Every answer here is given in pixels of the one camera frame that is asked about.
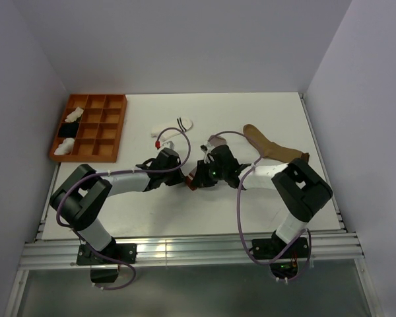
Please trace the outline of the grey sock with red cuff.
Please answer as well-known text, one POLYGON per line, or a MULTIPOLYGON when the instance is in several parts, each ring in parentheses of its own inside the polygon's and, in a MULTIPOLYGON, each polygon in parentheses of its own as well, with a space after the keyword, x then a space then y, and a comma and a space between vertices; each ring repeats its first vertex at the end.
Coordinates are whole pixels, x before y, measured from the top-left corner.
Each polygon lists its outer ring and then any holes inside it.
MULTIPOLYGON (((214 147, 227 144, 227 140, 225 140, 225 138, 220 137, 220 136, 210 137, 210 139, 207 142, 210 142, 214 147)), ((198 168, 198 166, 196 166, 194 169, 192 169, 189 172, 189 174, 185 177, 185 183, 186 183, 187 187, 192 191, 195 191, 197 189, 197 186, 192 185, 192 181, 195 178, 195 175, 197 173, 197 168, 198 168)))

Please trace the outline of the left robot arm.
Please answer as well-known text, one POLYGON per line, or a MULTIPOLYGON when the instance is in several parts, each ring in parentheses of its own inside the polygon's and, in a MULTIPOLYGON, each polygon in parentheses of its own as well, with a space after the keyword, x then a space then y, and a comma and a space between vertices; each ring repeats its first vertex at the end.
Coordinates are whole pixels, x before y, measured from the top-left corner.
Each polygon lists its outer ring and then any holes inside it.
POLYGON ((167 147, 127 174, 101 174, 89 164, 82 164, 51 195, 49 205, 92 246, 92 257, 107 264, 119 260, 121 251, 98 220, 106 199, 129 192, 149 192, 161 184, 180 184, 184 181, 180 165, 179 154, 167 147))

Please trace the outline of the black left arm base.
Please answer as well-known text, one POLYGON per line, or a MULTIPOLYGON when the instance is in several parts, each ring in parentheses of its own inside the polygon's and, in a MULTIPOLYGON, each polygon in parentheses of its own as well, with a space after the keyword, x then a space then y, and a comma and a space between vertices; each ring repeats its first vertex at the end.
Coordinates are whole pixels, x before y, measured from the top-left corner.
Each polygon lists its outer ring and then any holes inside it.
POLYGON ((90 280, 95 287, 104 290, 122 289, 134 282, 137 272, 132 266, 136 262, 137 244, 115 244, 112 248, 113 255, 102 255, 93 251, 88 244, 81 244, 78 249, 76 264, 89 266, 90 280), (119 276, 121 266, 126 266, 132 271, 132 277, 128 282, 120 286, 110 286, 119 276))

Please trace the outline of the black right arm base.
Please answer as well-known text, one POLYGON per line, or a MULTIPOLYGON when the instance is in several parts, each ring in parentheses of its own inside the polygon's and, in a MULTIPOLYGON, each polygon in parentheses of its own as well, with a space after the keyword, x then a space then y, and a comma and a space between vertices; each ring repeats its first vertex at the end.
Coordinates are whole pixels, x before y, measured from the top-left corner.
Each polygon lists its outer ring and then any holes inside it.
POLYGON ((253 239, 248 252, 255 263, 267 265, 276 280, 287 283, 309 268, 312 239, 300 236, 286 244, 273 234, 270 238, 253 239))

